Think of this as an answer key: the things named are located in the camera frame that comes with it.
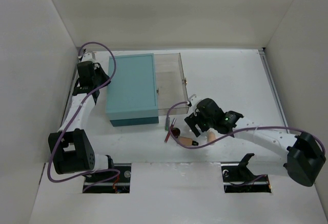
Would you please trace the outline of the beige foundation bottle black cap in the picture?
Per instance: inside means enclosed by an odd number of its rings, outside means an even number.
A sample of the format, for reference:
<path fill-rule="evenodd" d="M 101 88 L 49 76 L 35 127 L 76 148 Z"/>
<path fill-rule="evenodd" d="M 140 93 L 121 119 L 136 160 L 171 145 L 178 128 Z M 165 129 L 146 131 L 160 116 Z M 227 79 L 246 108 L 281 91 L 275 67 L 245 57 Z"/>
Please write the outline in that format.
<path fill-rule="evenodd" d="M 194 146 L 199 145 L 199 143 L 197 141 L 195 141 L 191 138 L 188 138 L 188 137 L 179 136 L 177 139 L 183 146 L 194 147 Z"/>

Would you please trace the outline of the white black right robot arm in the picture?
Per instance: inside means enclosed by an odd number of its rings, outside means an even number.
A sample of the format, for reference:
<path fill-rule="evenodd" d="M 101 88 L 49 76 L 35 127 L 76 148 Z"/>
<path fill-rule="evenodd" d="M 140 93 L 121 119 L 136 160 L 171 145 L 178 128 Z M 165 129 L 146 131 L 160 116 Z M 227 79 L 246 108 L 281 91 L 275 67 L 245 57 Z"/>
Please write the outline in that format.
<path fill-rule="evenodd" d="M 326 162 L 319 139 L 303 130 L 258 125 L 241 113 L 224 112 L 211 98 L 193 96 L 187 102 L 192 113 L 184 120 L 196 137 L 213 129 L 219 134 L 247 140 L 277 154 L 287 175 L 296 183 L 311 187 Z"/>

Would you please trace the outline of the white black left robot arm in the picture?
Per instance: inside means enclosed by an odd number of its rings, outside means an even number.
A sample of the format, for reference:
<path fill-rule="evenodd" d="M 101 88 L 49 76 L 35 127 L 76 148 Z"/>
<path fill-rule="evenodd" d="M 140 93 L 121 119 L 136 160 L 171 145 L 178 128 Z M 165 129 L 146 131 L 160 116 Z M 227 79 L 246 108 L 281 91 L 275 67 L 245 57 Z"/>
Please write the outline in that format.
<path fill-rule="evenodd" d="M 97 171 L 103 182 L 110 182 L 115 176 L 113 161 L 109 155 L 94 152 L 85 132 L 100 89 L 110 83 L 110 78 L 92 60 L 78 63 L 77 72 L 68 115 L 59 130 L 48 137 L 52 164 L 59 175 Z"/>

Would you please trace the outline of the beige makeup sponge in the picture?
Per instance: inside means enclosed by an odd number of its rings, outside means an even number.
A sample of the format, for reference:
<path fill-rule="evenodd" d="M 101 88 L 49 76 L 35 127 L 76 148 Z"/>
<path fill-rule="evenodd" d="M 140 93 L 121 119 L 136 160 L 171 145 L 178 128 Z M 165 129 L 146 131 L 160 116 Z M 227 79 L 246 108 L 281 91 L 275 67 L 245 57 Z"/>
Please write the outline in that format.
<path fill-rule="evenodd" d="M 216 134 L 213 131 L 207 132 L 207 144 L 210 146 L 213 144 L 213 141 L 216 140 Z"/>

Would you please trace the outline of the teal makeup box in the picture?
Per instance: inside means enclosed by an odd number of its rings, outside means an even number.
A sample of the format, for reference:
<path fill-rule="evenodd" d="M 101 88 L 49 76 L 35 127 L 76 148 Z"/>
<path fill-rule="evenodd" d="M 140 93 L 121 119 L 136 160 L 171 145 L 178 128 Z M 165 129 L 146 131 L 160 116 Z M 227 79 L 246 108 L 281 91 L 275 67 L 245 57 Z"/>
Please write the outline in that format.
<path fill-rule="evenodd" d="M 106 115 L 114 127 L 159 123 L 153 53 L 116 56 L 107 86 Z"/>

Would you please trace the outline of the red makeup pencil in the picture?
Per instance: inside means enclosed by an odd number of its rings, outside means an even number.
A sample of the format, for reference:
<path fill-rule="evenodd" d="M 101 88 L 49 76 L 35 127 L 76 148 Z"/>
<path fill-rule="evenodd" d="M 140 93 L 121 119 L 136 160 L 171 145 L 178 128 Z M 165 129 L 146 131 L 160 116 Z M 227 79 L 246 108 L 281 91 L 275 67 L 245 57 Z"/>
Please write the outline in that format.
<path fill-rule="evenodd" d="M 174 125 L 176 123 L 176 118 L 173 118 L 171 124 L 168 126 L 168 133 L 164 139 L 164 142 L 167 143 L 167 141 L 169 140 L 170 134 L 171 134 L 171 130 L 174 128 Z"/>

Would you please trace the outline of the brown round jar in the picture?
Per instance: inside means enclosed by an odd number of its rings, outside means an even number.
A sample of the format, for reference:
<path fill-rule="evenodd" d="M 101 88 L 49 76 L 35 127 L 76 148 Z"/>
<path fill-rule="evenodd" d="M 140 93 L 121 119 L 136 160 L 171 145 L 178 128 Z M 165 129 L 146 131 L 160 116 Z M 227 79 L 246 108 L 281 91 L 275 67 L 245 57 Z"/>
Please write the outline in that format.
<path fill-rule="evenodd" d="M 180 137 L 181 131 L 178 128 L 173 128 L 171 131 L 174 138 L 178 139 Z"/>

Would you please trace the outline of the green tube left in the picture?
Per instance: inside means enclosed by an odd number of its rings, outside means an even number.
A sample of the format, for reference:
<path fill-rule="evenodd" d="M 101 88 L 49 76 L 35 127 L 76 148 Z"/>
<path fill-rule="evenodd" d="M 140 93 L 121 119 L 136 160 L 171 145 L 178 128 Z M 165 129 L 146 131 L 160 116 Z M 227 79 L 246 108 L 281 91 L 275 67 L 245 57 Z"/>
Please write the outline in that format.
<path fill-rule="evenodd" d="M 170 127 L 170 117 L 166 117 L 165 130 L 168 131 Z"/>

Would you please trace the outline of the clear acrylic drawer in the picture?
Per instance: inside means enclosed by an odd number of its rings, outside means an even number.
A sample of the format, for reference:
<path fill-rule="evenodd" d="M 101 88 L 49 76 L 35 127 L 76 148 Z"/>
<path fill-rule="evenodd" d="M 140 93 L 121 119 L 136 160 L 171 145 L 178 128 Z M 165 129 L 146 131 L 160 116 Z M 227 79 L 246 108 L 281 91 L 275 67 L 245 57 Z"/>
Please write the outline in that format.
<path fill-rule="evenodd" d="M 158 113 L 165 116 L 174 104 L 187 101 L 187 79 L 185 78 L 181 54 L 155 54 Z"/>

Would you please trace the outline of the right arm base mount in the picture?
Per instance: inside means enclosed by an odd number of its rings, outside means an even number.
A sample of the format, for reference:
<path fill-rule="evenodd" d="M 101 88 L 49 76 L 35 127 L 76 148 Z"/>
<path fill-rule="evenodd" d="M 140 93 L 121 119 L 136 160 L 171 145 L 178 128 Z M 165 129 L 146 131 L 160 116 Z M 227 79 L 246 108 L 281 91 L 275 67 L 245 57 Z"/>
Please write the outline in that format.
<path fill-rule="evenodd" d="M 246 154 L 241 161 L 221 163 L 225 193 L 271 193 L 267 175 L 254 175 L 248 168 L 254 153 Z"/>

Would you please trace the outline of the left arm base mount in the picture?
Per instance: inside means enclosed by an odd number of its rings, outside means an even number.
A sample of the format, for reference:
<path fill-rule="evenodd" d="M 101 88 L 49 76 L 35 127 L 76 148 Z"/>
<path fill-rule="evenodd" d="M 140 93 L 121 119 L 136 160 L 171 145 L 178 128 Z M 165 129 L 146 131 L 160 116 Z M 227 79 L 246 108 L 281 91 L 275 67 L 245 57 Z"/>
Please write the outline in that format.
<path fill-rule="evenodd" d="M 85 176 L 83 193 L 86 194 L 126 194 L 130 193 L 130 182 L 132 174 L 131 164 L 115 164 L 116 172 L 93 173 Z"/>

